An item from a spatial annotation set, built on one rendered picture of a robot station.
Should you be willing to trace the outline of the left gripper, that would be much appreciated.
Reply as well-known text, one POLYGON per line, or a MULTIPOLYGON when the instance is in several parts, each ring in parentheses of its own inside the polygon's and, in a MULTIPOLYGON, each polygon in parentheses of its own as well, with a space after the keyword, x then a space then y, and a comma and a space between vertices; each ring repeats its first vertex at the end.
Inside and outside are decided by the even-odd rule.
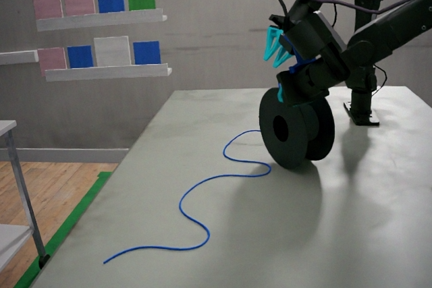
MULTIPOLYGON (((291 44, 285 35, 284 38, 291 44)), ((316 60, 316 57, 304 61, 293 45, 292 48, 297 64, 290 66, 289 70, 281 71, 276 75, 278 83, 281 84, 277 95, 279 102, 284 103, 285 107, 295 107, 311 103, 317 98, 329 96, 329 89, 317 88, 310 78, 309 67, 316 60), (284 96, 282 96, 283 94, 284 96)))

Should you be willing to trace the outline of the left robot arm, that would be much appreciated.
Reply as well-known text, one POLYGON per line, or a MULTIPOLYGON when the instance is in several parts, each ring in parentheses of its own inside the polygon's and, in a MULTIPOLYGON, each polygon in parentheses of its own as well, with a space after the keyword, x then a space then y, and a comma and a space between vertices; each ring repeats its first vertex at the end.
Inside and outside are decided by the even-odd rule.
POLYGON ((304 61, 320 55, 311 63, 309 75, 317 88, 327 90, 347 80, 356 68, 385 59, 430 29, 432 0, 410 0, 359 28, 347 45, 320 11, 282 32, 278 42, 290 55, 295 55, 293 45, 304 61))

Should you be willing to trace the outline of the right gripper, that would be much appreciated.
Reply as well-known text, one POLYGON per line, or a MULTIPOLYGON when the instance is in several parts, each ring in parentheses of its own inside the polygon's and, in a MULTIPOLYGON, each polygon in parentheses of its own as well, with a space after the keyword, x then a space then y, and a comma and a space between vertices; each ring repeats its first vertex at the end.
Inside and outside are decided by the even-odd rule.
MULTIPOLYGON (((294 2, 293 6, 288 12, 288 15, 290 16, 290 23, 289 23, 289 30, 290 28, 293 28, 295 25, 297 25, 301 20, 309 16, 310 13, 313 13, 313 11, 310 11, 310 13, 307 11, 309 9, 309 6, 296 1, 294 2)), ((278 48, 281 46, 278 42, 280 34, 284 31, 284 16, 278 16, 273 15, 269 17, 269 20, 274 22, 278 26, 270 25, 267 29, 267 45, 265 49, 265 54, 263 59, 267 61, 275 52, 278 50, 278 48), (282 22, 282 23, 280 23, 282 22), (271 48, 271 45, 273 43, 273 39, 276 38, 273 47, 271 48), (271 49, 271 50, 270 50, 271 49)), ((273 63, 273 67, 277 68, 280 66, 284 61, 289 59, 290 57, 293 57, 293 55, 290 55, 289 53, 286 53, 286 50, 281 46, 279 49, 279 52, 275 58, 275 61, 273 63), (285 54, 285 55, 284 55, 285 54), (284 56, 283 56, 284 55, 284 56), (283 56, 283 57, 282 57, 283 56)))

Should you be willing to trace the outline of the black cable reel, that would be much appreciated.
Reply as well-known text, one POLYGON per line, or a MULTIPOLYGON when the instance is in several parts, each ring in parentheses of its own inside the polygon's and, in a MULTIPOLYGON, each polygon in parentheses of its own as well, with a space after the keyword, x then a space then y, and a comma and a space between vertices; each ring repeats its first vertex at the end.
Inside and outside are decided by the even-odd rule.
POLYGON ((259 106, 259 127, 272 159, 285 169, 295 169, 304 158, 324 159, 335 140, 335 121, 327 99, 285 107, 278 92, 279 87, 268 89, 259 106))

